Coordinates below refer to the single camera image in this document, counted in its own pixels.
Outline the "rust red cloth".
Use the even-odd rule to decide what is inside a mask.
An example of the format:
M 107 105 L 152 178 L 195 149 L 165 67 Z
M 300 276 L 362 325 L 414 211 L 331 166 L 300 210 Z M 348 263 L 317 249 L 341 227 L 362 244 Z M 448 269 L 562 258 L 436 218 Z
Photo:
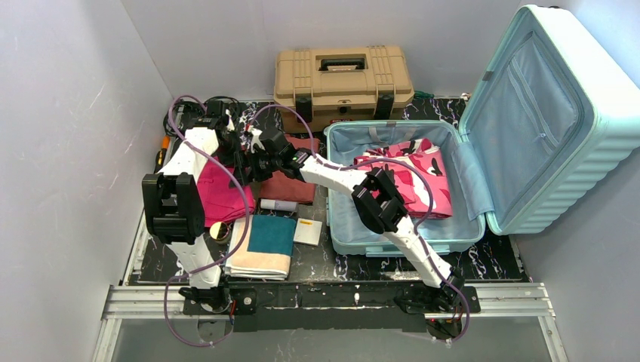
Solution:
M 261 183 L 259 198 L 311 204 L 315 197 L 315 190 L 315 184 L 290 179 L 281 171 L 276 171 L 270 179 Z

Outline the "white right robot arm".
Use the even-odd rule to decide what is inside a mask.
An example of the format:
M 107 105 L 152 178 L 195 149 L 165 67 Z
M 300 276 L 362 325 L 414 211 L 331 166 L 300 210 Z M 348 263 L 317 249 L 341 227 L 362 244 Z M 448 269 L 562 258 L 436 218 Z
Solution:
M 423 239 L 405 207 L 400 191 L 386 170 L 376 165 L 365 171 L 362 164 L 332 164 L 313 149 L 297 148 L 280 132 L 245 132 L 251 144 L 231 138 L 228 151 L 242 181 L 264 181 L 276 171 L 290 179 L 324 186 L 349 196 L 362 225 L 387 238 L 413 265 L 423 283 L 441 290 L 459 291 L 460 272 L 444 261 Z

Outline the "pink camouflage pants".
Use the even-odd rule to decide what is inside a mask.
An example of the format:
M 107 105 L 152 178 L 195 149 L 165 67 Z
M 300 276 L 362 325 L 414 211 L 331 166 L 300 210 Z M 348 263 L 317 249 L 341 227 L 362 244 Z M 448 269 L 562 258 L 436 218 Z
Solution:
M 440 148 L 428 139 L 405 141 L 399 144 L 368 149 L 354 157 L 354 164 L 375 158 L 390 158 L 404 162 L 418 171 L 389 162 L 369 164 L 367 169 L 381 167 L 393 174 L 394 183 L 405 200 L 405 208 L 412 217 L 428 213 L 433 200 L 430 219 L 447 219 L 453 216 L 451 192 Z

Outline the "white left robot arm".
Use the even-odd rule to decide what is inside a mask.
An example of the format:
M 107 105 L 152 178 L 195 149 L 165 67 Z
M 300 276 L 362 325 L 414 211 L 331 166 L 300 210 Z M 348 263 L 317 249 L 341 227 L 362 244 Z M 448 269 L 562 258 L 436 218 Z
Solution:
M 205 211 L 197 187 L 205 166 L 211 164 L 224 172 L 237 189 L 246 216 L 250 209 L 243 186 L 213 157 L 219 148 L 215 129 L 194 127 L 182 132 L 178 128 L 174 107 L 185 98 L 206 110 L 204 103 L 191 95 L 178 96 L 170 104 L 168 124 L 182 143 L 159 172 L 147 174 L 142 180 L 145 225 L 148 233 L 166 245 L 182 265 L 184 273 L 175 279 L 188 278 L 191 287 L 209 290 L 219 286 L 220 264 L 232 253 L 215 261 L 205 243 Z

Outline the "magenta shorts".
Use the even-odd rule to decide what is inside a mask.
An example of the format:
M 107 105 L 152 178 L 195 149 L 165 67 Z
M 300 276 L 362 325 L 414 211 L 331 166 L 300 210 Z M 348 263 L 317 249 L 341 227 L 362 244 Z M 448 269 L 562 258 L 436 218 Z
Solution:
M 198 193 L 205 212 L 205 227 L 216 222 L 232 222 L 246 214 L 240 191 L 223 170 L 208 161 L 198 182 Z

